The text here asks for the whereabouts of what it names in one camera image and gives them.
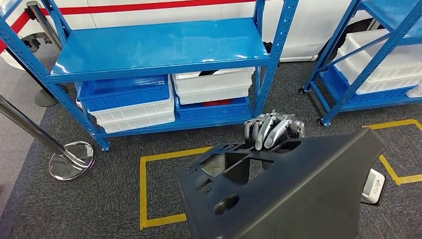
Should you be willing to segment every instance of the red item in crate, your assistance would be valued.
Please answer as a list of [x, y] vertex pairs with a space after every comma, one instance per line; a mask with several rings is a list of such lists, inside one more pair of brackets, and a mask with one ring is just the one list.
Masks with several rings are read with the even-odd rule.
[[210, 101], [202, 103], [202, 106], [222, 106], [222, 105], [230, 105], [231, 99], [228, 100], [220, 100], [220, 101]]

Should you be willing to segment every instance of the stanchion base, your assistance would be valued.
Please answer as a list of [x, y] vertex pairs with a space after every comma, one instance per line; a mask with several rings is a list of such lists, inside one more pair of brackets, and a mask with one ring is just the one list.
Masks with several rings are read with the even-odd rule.
[[[67, 88], [65, 86], [61, 85], [60, 87], [67, 93]], [[34, 102], [40, 107], [50, 107], [58, 103], [58, 101], [54, 97], [51, 97], [45, 90], [41, 90], [37, 93]]]
[[74, 165], [64, 159], [62, 156], [54, 154], [51, 157], [49, 164], [50, 174], [54, 178], [61, 181], [75, 179], [87, 172], [94, 164], [94, 149], [90, 144], [78, 141], [66, 144], [64, 147], [78, 159], [84, 161], [88, 167], [78, 167], [77, 165]]

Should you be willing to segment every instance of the caster wheel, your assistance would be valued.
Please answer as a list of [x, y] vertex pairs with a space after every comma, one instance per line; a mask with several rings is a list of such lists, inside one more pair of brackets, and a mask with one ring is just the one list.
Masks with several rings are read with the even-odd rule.
[[304, 95], [306, 92], [305, 92], [305, 90], [303, 88], [300, 88], [298, 90], [298, 93], [299, 93], [299, 95]]
[[321, 119], [318, 119], [318, 121], [316, 122], [319, 126], [324, 126], [324, 124], [322, 123]]

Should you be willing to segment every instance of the shelf upright post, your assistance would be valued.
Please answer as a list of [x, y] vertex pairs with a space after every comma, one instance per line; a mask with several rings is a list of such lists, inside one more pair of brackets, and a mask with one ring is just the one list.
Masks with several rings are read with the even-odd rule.
[[325, 46], [325, 49], [322, 52], [322, 55], [319, 56], [319, 60], [316, 63], [314, 70], [312, 70], [311, 75], [309, 75], [308, 80], [303, 86], [303, 89], [305, 92], [309, 92], [310, 87], [311, 87], [311, 82], [315, 81], [315, 79], [318, 77], [318, 73], [320, 72], [320, 68], [326, 64], [334, 47], [339, 41], [344, 30], [346, 29], [350, 19], [355, 15], [356, 11], [358, 10], [360, 2], [361, 0], [352, 0], [352, 2], [350, 3], [349, 7], [347, 8], [346, 12], [343, 15], [343, 18], [340, 20], [340, 23], [335, 29], [334, 34], [330, 38], [330, 41], [328, 41], [327, 45]]
[[57, 30], [57, 35], [62, 45], [64, 45], [72, 30], [70, 29], [64, 16], [61, 14], [59, 8], [53, 0], [41, 0], [41, 2], [47, 10], [48, 14], [53, 19]]
[[390, 38], [384, 43], [377, 54], [372, 58], [368, 65], [359, 74], [353, 84], [346, 90], [343, 96], [335, 103], [334, 107], [327, 112], [327, 115], [321, 118], [322, 124], [325, 126], [330, 125], [330, 121], [336, 116], [343, 105], [349, 100], [357, 89], [365, 82], [365, 80], [374, 72], [379, 64], [394, 50], [397, 43], [403, 39], [407, 32], [422, 16], [422, 0], [420, 0], [415, 7], [409, 12], [406, 18], [400, 25], [390, 34]]
[[2, 17], [0, 17], [0, 38], [33, 73], [33, 75], [66, 108], [76, 121], [96, 140], [96, 142], [101, 146], [102, 151], [108, 151], [109, 143], [99, 135], [96, 127], [85, 118], [84, 114], [81, 110], [79, 110], [73, 100], [60, 87], [60, 84], [54, 84], [48, 79], [49, 73], [47, 70], [29, 51], [26, 45], [20, 40]]
[[[259, 36], [262, 38], [262, 17], [264, 15], [265, 0], [255, 1], [255, 10], [253, 13], [253, 22], [256, 25], [256, 29], [259, 32]], [[255, 66], [255, 84], [254, 84], [254, 99], [258, 98], [259, 91], [261, 89], [261, 66]]]
[[280, 62], [281, 51], [286, 43], [287, 34], [293, 21], [299, 0], [284, 0], [283, 8], [280, 13], [280, 20], [277, 25], [276, 34], [274, 36], [273, 47], [271, 48], [271, 63], [266, 67], [264, 79], [262, 81], [259, 94], [255, 96], [255, 109], [252, 117], [257, 117], [264, 109], [270, 91], [271, 83]]

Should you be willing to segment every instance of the white plastic crate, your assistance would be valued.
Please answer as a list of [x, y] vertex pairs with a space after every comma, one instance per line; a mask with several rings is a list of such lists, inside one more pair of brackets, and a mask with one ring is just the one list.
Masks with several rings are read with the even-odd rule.
[[415, 98], [415, 97], [422, 97], [422, 83], [419, 83], [418, 86], [416, 86], [415, 88], [409, 90], [406, 95], [410, 98]]
[[251, 83], [254, 67], [222, 69], [212, 75], [198, 76], [200, 72], [173, 74], [174, 88], [180, 95], [188, 95], [198, 91], [216, 91], [225, 88], [234, 88]]
[[[338, 57], [344, 56], [345, 54], [341, 49], [338, 50]], [[339, 70], [343, 75], [348, 79], [349, 84], [352, 84], [354, 81], [350, 81], [350, 78], [356, 79], [360, 74], [356, 66], [352, 63], [349, 58], [346, 58], [342, 61], [342, 64], [335, 64], [337, 70]], [[410, 77], [401, 77], [401, 78], [387, 78], [387, 79], [376, 79], [372, 75], [366, 79], [366, 81], [359, 87], [356, 91], [358, 94], [367, 94], [372, 92], [386, 91], [399, 89], [404, 87], [415, 86], [422, 80], [422, 75], [410, 76]]]
[[143, 116], [167, 113], [174, 109], [172, 84], [169, 80], [170, 97], [167, 100], [142, 103], [138, 105], [117, 107], [102, 111], [89, 112], [97, 119], [97, 124], [104, 124], [111, 121], [139, 118]]
[[[339, 52], [335, 59], [338, 59], [340, 56], [350, 53], [387, 33], [388, 30], [386, 29], [349, 33], [346, 35], [346, 41], [342, 47], [339, 48]], [[385, 40], [348, 58], [355, 66], [358, 73], [349, 74], [348, 72], [343, 72], [341, 69], [347, 68], [347, 66], [344, 66], [347, 64], [344, 61], [337, 63], [335, 66], [345, 75], [349, 83], [352, 84], [384, 43]], [[371, 81], [384, 81], [387, 79], [407, 78], [420, 75], [422, 75], [422, 44], [396, 47], [375, 69], [370, 78]]]
[[114, 132], [130, 130], [130, 129], [148, 127], [148, 126], [157, 125], [157, 124], [170, 123], [170, 122], [174, 122], [174, 120], [175, 120], [174, 109], [171, 109], [170, 111], [167, 111], [167, 112], [163, 112], [163, 113], [159, 113], [155, 115], [143, 116], [140, 118], [110, 121], [110, 122], [101, 124], [101, 126], [104, 128], [104, 130], [107, 133], [114, 133]]
[[192, 92], [190, 94], [177, 94], [179, 96], [180, 104], [187, 105], [187, 104], [194, 104], [200, 102], [209, 102], [209, 101], [219, 101], [225, 99], [233, 99], [233, 98], [240, 98], [246, 97], [249, 94], [249, 87], [252, 85], [252, 81], [243, 86], [237, 87], [225, 87], [222, 86], [216, 90], [202, 90]]

